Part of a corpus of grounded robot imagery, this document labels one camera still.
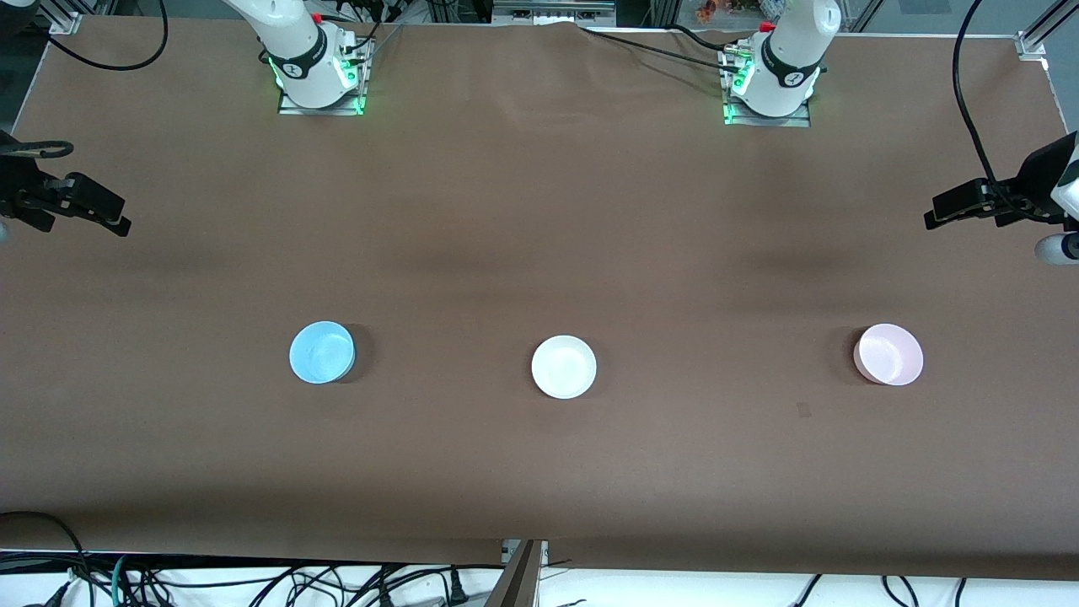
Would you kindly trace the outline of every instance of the plastic bowl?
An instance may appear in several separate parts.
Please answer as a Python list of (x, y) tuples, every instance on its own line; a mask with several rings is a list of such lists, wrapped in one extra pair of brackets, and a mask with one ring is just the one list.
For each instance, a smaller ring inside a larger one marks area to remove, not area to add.
[(532, 380), (555, 399), (576, 399), (596, 382), (596, 355), (582, 340), (556, 335), (532, 356)]
[(901, 327), (873, 326), (855, 346), (855, 367), (876, 384), (906, 386), (921, 375), (924, 364), (921, 345)]
[(344, 377), (356, 362), (349, 330), (331, 321), (303, 328), (288, 349), (292, 373), (308, 384), (329, 384)]

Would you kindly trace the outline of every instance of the white floor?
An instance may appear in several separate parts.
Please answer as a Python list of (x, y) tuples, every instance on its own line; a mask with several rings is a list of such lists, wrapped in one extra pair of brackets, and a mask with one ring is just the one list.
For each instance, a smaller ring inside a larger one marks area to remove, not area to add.
[[(207, 583), (229, 580), (261, 579), (281, 572), (281, 568), (202, 569), (166, 571), (161, 578), (173, 582)], [(363, 583), (374, 567), (340, 569), (346, 584)], [(462, 571), (464, 590), (469, 595), (489, 592), (497, 570)], [(585, 599), (583, 607), (791, 607), (801, 595), (809, 576), (788, 574), (694, 574), (667, 571), (611, 571), (595, 569), (545, 570), (540, 584), (538, 607), (562, 607)], [(0, 607), (24, 607), (44, 603), (67, 579), (64, 574), (0, 576)], [(902, 584), (892, 578), (893, 592), (906, 599)], [(910, 578), (921, 607), (953, 607), (957, 580)], [(262, 604), (281, 607), (291, 584), (277, 587)], [(173, 589), (175, 607), (247, 607), (262, 584), (220, 589)], [(396, 607), (442, 596), (437, 576), (419, 580), (392, 594)], [(366, 602), (358, 604), (365, 607)], [(78, 582), (68, 591), (63, 607), (88, 605), (85, 584)], [(98, 591), (97, 605), (111, 605), (109, 596)], [(1079, 582), (1036, 582), (1015, 580), (970, 580), (962, 594), (966, 607), (1074, 607), (1079, 605)], [(806, 607), (896, 607), (884, 593), (880, 580), (870, 576), (824, 576)], [(333, 607), (324, 594), (305, 592), (296, 607)]]

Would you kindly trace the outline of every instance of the table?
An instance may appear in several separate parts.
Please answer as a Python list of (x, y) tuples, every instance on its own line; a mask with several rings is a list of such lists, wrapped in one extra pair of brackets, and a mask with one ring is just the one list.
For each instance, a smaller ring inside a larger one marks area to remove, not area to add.
[[(366, 115), (278, 116), (245, 24), (170, 25), (132, 73), (50, 51), (21, 118), (134, 226), (0, 249), (0, 507), (124, 551), (1079, 574), (1079, 280), (1043, 226), (921, 223), (980, 171), (951, 40), (839, 38), (812, 127), (766, 129), (723, 124), (708, 68), (566, 24), (410, 27)], [(970, 40), (964, 83), (999, 174), (1063, 133), (1010, 41)], [(358, 336), (351, 383), (289, 371), (323, 319)], [(853, 370), (877, 322), (921, 341), (914, 385)], [(599, 359), (570, 402), (527, 371), (560, 333)]]

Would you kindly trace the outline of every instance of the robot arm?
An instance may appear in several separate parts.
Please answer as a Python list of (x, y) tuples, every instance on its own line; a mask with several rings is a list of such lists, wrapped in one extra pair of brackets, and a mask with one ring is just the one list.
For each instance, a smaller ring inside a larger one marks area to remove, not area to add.
[(255, 28), (277, 84), (298, 106), (333, 105), (358, 85), (356, 35), (311, 15), (303, 0), (224, 2)]
[(970, 218), (993, 217), (998, 227), (1023, 219), (1061, 224), (1065, 233), (1035, 245), (1038, 259), (1079, 264), (1079, 133), (1065, 135), (1023, 161), (1019, 174), (994, 185), (985, 177), (933, 197), (926, 229)]
[(842, 22), (835, 0), (788, 2), (774, 31), (748, 40), (752, 66), (732, 92), (762, 115), (794, 113), (812, 95), (820, 60)]

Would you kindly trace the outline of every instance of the cable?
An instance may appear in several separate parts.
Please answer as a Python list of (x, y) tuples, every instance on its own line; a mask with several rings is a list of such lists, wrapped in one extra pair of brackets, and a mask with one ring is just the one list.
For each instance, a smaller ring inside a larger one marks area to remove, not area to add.
[(913, 605), (907, 605), (906, 603), (900, 601), (899, 597), (891, 592), (891, 587), (888, 585), (888, 576), (880, 576), (880, 585), (884, 587), (884, 591), (888, 593), (888, 596), (896, 603), (896, 605), (899, 605), (899, 607), (918, 607), (918, 595), (914, 593), (914, 588), (911, 585), (911, 582), (906, 581), (906, 578), (903, 576), (899, 576), (899, 581), (903, 582), (903, 585), (906, 587), (906, 592), (911, 593), (911, 602)]
[(712, 44), (708, 40), (705, 40), (704, 38), (697, 36), (697, 32), (695, 32), (694, 30), (683, 25), (679, 25), (677, 23), (672, 23), (669, 26), (665, 27), (664, 29), (677, 29), (678, 31), (681, 31), (682, 33), (688, 36), (689, 40), (693, 40), (694, 42), (700, 44), (706, 49), (711, 49), (712, 51), (722, 51), (724, 46), (723, 44)]
[(391, 574), (395, 574), (404, 568), (405, 568), (404, 565), (383, 565), (373, 576), (368, 578), (367, 581), (364, 582), (361, 587), (359, 587), (359, 590), (356, 591), (356, 594), (353, 595), (352, 599), (350, 599), (349, 603), (344, 605), (344, 607), (352, 607), (353, 605), (359, 603), (359, 601), (364, 598), (364, 596), (366, 596), (368, 592), (371, 592), (371, 590), (374, 589), (375, 584), (378, 583), (379, 579), (382, 576), (388, 576)]
[(959, 585), (955, 589), (955, 607), (960, 607), (962, 601), (962, 589), (967, 588), (967, 578), (959, 578)]
[(173, 587), (173, 588), (224, 588), (232, 585), (247, 585), (247, 584), (261, 584), (265, 582), (273, 581), (273, 578), (259, 578), (257, 580), (235, 580), (230, 582), (209, 582), (204, 584), (191, 584), (187, 582), (170, 582), (168, 580), (162, 580), (154, 575), (154, 579), (159, 585)]
[(442, 580), (442, 593), (446, 595), (446, 605), (447, 605), (447, 607), (450, 607), (450, 606), (453, 605), (452, 603), (450, 603), (450, 601), (452, 598), (450, 596), (450, 584), (448, 584), (446, 582), (446, 576), (443, 576), (442, 574), (438, 575), (438, 579)]
[[(322, 574), (318, 574), (317, 576), (314, 576), (314, 577), (309, 576), (306, 574), (303, 574), (302, 571), (293, 572), (292, 576), (291, 576), (292, 577), (292, 590), (289, 591), (288, 597), (285, 599), (285, 607), (293, 607), (296, 605), (296, 599), (299, 598), (300, 594), (303, 593), (303, 591), (305, 591), (308, 589), (311, 589), (311, 590), (314, 590), (315, 592), (319, 592), (319, 593), (328, 595), (333, 601), (333, 606), (334, 607), (340, 607), (344, 603), (344, 598), (343, 597), (342, 597), (341, 602), (338, 603), (338, 597), (337, 596), (333, 596), (332, 594), (330, 594), (326, 590), (323, 590), (320, 588), (315, 588), (315, 583), (319, 582), (322, 580), (322, 578), (324, 576), (326, 576), (327, 574), (331, 574), (331, 572), (336, 574), (337, 572), (336, 569), (337, 569), (336, 565), (327, 567)], [(297, 577), (299, 577), (300, 579), (303, 580), (302, 584), (297, 584), (296, 583)]]
[(64, 582), (64, 585), (56, 589), (56, 592), (54, 592), (53, 595), (49, 597), (49, 601), (45, 601), (43, 607), (60, 607), (60, 605), (64, 603), (64, 595), (67, 594), (67, 589), (70, 587), (71, 587), (70, 581)]
[[(68, 540), (71, 541), (71, 546), (74, 547), (74, 552), (79, 557), (79, 564), (82, 565), (82, 570), (86, 574), (86, 577), (87, 578), (93, 577), (90, 564), (86, 562), (85, 551), (82, 549), (82, 542), (79, 541), (79, 537), (74, 535), (74, 532), (71, 530), (71, 527), (68, 527), (67, 524), (60, 521), (58, 518), (53, 516), (52, 514), (47, 514), (44, 512), (36, 512), (32, 510), (12, 510), (9, 512), (0, 512), (0, 521), (4, 519), (38, 519), (40, 521), (47, 521), (53, 525), (56, 525), (57, 527), (60, 528), (60, 530), (64, 532), (64, 535), (68, 537)], [(94, 588), (91, 587), (90, 607), (95, 607), (95, 605), (97, 604), (96, 599), (94, 598), (96, 594), (97, 593), (94, 592)]]
[(136, 69), (142, 69), (144, 67), (158, 60), (158, 57), (160, 57), (161, 54), (165, 52), (165, 44), (168, 43), (168, 15), (165, 13), (165, 0), (158, 0), (158, 5), (161, 6), (161, 45), (159, 45), (158, 50), (154, 51), (152, 55), (150, 55), (150, 58), (144, 59), (137, 64), (132, 64), (132, 65), (109, 65), (109, 64), (97, 63), (93, 59), (87, 59), (86, 57), (80, 55), (79, 53), (76, 53), (71, 49), (68, 49), (64, 44), (57, 42), (56, 39), (53, 38), (51, 33), (49, 33), (47, 29), (39, 26), (38, 24), (31, 24), (31, 25), (38, 31), (41, 31), (45, 35), (45, 38), (49, 40), (50, 44), (56, 46), (60, 51), (64, 51), (64, 53), (67, 54), (69, 57), (82, 61), (88, 65), (90, 67), (96, 67), (97, 69), (107, 69), (110, 71), (134, 71)]
[(258, 594), (255, 595), (255, 598), (251, 598), (251, 602), (248, 603), (248, 607), (259, 607), (260, 605), (262, 605), (262, 602), (265, 601), (267, 596), (270, 594), (270, 591), (272, 591), (274, 587), (276, 587), (277, 584), (279, 584), (282, 580), (284, 580), (287, 577), (290, 577), (300, 567), (289, 567), (288, 569), (285, 569), (285, 571), (282, 572), (276, 578), (270, 580), (270, 583), (263, 587), (262, 590), (260, 590)]
[(1015, 206), (1011, 197), (1006, 194), (1000, 182), (997, 181), (996, 174), (993, 171), (993, 165), (989, 164), (989, 156), (985, 153), (985, 147), (982, 144), (982, 136), (979, 135), (978, 127), (974, 126), (974, 119), (971, 118), (970, 111), (967, 109), (967, 100), (962, 96), (962, 84), (959, 82), (959, 55), (962, 52), (962, 41), (967, 38), (967, 29), (970, 27), (970, 22), (974, 18), (974, 13), (981, 5), (982, 0), (974, 0), (970, 5), (970, 10), (967, 11), (967, 16), (964, 17), (962, 25), (959, 26), (959, 32), (955, 38), (955, 47), (952, 51), (952, 89), (955, 93), (955, 102), (959, 106), (959, 114), (962, 115), (962, 122), (967, 125), (967, 130), (970, 133), (970, 140), (974, 143), (974, 152), (978, 153), (978, 160), (982, 163), (982, 168), (985, 170), (985, 178), (989, 181), (989, 189), (993, 190), (993, 193), (1015, 215), (1039, 223), (1051, 223), (1052, 219), (1048, 217), (1035, 215)]
[(117, 558), (117, 564), (112, 567), (112, 607), (120, 607), (120, 568), (124, 565), (124, 558), (127, 558), (126, 554)]
[(74, 146), (68, 141), (26, 141), (25, 143), (9, 143), (0, 146), (0, 155), (23, 157), (64, 157), (74, 151)]
[(356, 49), (359, 49), (364, 44), (367, 44), (368, 42), (370, 42), (371, 39), (374, 38), (374, 32), (379, 30), (379, 26), (380, 25), (382, 25), (382, 22), (374, 22), (374, 27), (371, 28), (371, 31), (367, 32), (367, 37), (364, 38), (363, 40), (360, 40), (359, 42), (357, 42), (355, 45), (346, 47), (344, 50), (344, 52), (345, 53), (351, 53), (351, 52), (355, 51)]
[(645, 51), (652, 51), (653, 53), (659, 53), (660, 55), (667, 55), (668, 57), (674, 57), (675, 59), (682, 59), (683, 61), (689, 61), (692, 64), (707, 66), (713, 69), (718, 69), (720, 71), (729, 71), (729, 72), (738, 71), (738, 68), (736, 68), (735, 66), (725, 66), (712, 61), (706, 61), (704, 59), (698, 59), (696, 57), (687, 57), (685, 55), (680, 55), (678, 53), (665, 51), (664, 49), (656, 49), (655, 46), (648, 46), (647, 44), (641, 44), (640, 42), (633, 42), (632, 40), (626, 40), (624, 38), (610, 36), (607, 33), (603, 33), (602, 31), (593, 31), (591, 29), (585, 29), (585, 28), (582, 28), (582, 30), (591, 33), (592, 36), (598, 36), (599, 38), (606, 38), (607, 40), (613, 40), (614, 42), (619, 42), (622, 44), (629, 44), (630, 46), (637, 46), (638, 49), (644, 49)]
[(652, 16), (653, 9), (654, 9), (654, 6), (650, 3), (648, 4), (648, 10), (644, 11), (644, 16), (641, 17), (641, 23), (637, 24), (637, 27), (644, 27), (644, 24), (648, 23), (648, 17)]
[(375, 595), (374, 598), (372, 598), (371, 601), (369, 601), (368, 603), (366, 603), (364, 605), (364, 607), (372, 607), (384, 595), (388, 596), (391, 592), (397, 590), (398, 588), (400, 588), (400, 587), (402, 587), (402, 585), (405, 585), (407, 583), (414, 582), (415, 580), (419, 580), (420, 578), (425, 578), (427, 576), (435, 576), (435, 575), (439, 575), (440, 576), (441, 574), (443, 574), (446, 571), (450, 571), (452, 569), (459, 569), (459, 570), (460, 569), (503, 569), (503, 567), (501, 565), (464, 565), (464, 566), (461, 566), (461, 567), (452, 567), (452, 566), (450, 566), (450, 567), (432, 567), (432, 568), (428, 568), (428, 569), (418, 569), (415, 571), (409, 571), (408, 574), (405, 574), (404, 576), (401, 576), (399, 578), (394, 578), (392, 580), (386, 580), (385, 584), (384, 584), (384, 588), (380, 588), (379, 589), (379, 594)]
[(812, 593), (814, 587), (817, 585), (817, 582), (820, 581), (821, 577), (822, 577), (821, 574), (817, 574), (816, 576), (814, 576), (812, 579), (809, 580), (809, 583), (806, 584), (806, 589), (802, 591), (802, 597), (798, 598), (797, 603), (795, 603), (791, 607), (805, 607), (806, 601), (809, 601), (809, 594)]
[(456, 567), (451, 567), (450, 589), (449, 592), (446, 593), (446, 605), (447, 607), (456, 607), (457, 605), (463, 605), (465, 603), (468, 603), (468, 595), (465, 594), (465, 589), (461, 584), (461, 574), (457, 572)]

